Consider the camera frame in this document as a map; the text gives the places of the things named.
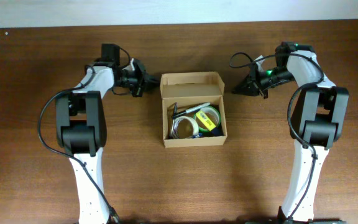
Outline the yellow highlighter marker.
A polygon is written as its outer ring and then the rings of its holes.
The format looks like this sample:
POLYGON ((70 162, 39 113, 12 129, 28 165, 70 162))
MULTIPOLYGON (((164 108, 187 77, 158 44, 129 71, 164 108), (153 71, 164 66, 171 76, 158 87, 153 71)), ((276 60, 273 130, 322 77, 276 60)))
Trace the yellow highlighter marker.
POLYGON ((212 120, 202 111, 196 113, 196 117, 202 122, 206 129, 214 136, 222 136, 222 131, 212 122, 212 120))

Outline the green tape roll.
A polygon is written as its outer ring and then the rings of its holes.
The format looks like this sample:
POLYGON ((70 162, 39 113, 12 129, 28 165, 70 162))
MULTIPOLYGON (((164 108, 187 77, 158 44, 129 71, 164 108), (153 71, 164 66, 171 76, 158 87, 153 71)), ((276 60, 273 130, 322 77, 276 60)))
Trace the green tape roll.
MULTIPOLYGON (((213 106, 207 106, 201 109, 207 117, 216 125, 220 126, 221 124, 221 115, 220 112, 213 106)), ((202 133, 207 133, 209 130, 206 126, 198 119, 197 115, 193 115, 193 118, 197 121, 199 125, 199 131, 202 133)))

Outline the dark grey pen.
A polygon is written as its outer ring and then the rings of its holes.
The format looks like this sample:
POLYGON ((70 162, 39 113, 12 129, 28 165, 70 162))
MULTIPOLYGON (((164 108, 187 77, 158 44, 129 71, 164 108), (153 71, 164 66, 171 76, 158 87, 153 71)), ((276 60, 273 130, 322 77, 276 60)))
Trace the dark grey pen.
POLYGON ((173 106, 172 119, 175 119, 175 115, 177 114, 177 108, 178 108, 178 103, 175 102, 175 104, 173 106))

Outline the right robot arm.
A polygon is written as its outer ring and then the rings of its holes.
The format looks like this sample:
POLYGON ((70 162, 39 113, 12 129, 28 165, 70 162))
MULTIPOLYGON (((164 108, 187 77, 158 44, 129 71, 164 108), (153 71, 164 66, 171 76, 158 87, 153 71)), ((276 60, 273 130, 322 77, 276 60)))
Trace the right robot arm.
POLYGON ((268 98, 272 88, 297 84, 287 108, 295 157, 287 194, 272 223, 316 223, 314 199, 321 169, 341 137, 349 92, 325 75, 310 45, 282 42, 272 57, 276 66, 266 70, 264 56, 251 58, 246 64, 249 74, 232 93, 268 98))

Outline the cardboard box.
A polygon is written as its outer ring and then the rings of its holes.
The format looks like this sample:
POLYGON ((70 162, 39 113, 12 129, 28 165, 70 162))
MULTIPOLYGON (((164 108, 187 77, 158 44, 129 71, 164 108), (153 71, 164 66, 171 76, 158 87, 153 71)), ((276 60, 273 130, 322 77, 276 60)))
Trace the cardboard box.
POLYGON ((224 87, 218 72, 162 75, 160 93, 166 148, 224 144, 227 138, 224 87))

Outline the black permanent marker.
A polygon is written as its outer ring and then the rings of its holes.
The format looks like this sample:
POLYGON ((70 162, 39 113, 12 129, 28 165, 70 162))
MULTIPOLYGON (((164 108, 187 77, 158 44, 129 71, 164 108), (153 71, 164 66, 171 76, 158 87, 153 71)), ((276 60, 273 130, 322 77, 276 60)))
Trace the black permanent marker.
POLYGON ((174 114, 172 115, 172 118, 173 118, 173 119, 176 119, 176 118, 178 118, 178 117, 184 116, 184 115, 186 115, 186 114, 189 114, 189 113, 192 113, 192 112, 194 112, 194 111, 200 110, 200 109, 202 109, 202 108, 204 108, 204 107, 207 107, 207 106, 209 106, 210 104, 211 104, 211 103, 207 102, 207 103, 203 103, 203 104, 200 104, 200 105, 198 105, 198 106, 194 106, 194 107, 192 107, 192 108, 186 109, 186 110, 181 111, 181 112, 179 112, 179 113, 174 113, 174 114))

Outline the blue ballpoint pen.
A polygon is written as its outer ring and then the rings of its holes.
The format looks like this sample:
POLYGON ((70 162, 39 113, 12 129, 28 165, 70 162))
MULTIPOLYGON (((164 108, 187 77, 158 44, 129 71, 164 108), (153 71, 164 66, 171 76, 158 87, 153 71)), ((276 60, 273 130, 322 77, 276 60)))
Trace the blue ballpoint pen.
POLYGON ((195 134, 195 135, 192 135, 191 138, 202 138, 203 137, 203 133, 198 133, 198 134, 195 134))

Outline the white tape roll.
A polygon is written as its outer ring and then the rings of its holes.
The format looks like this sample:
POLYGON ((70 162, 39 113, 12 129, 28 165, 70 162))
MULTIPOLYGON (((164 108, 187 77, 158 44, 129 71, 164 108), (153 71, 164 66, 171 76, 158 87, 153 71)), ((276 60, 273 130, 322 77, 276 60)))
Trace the white tape roll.
POLYGON ((171 130, 170 130, 170 137, 172 137, 173 139, 179 139, 180 138, 178 133, 177 133, 177 129, 178 129, 179 124, 184 120, 188 121, 191 124, 191 127, 192 127, 192 134, 189 137, 186 137, 187 139, 192 139, 191 138, 192 135, 195 135, 195 134, 199 133, 199 126, 198 126, 198 123, 196 122, 196 120, 194 118, 191 118, 191 117, 188 117, 188 116, 181 116, 181 117, 178 117, 178 118, 173 120, 173 124, 172 124, 171 130))

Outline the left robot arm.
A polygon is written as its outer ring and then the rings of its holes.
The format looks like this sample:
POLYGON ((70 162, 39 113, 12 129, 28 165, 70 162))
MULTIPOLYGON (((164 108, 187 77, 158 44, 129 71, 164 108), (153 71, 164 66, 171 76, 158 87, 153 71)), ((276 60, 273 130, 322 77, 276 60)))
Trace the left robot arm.
POLYGON ((141 97, 160 84, 160 79, 148 74, 136 58, 121 65, 122 50, 116 44, 102 44, 100 58, 85 67, 82 81, 55 99, 57 141, 75 173, 79 223, 120 222, 104 194, 102 155, 107 142, 104 95, 122 87, 133 97, 141 97))

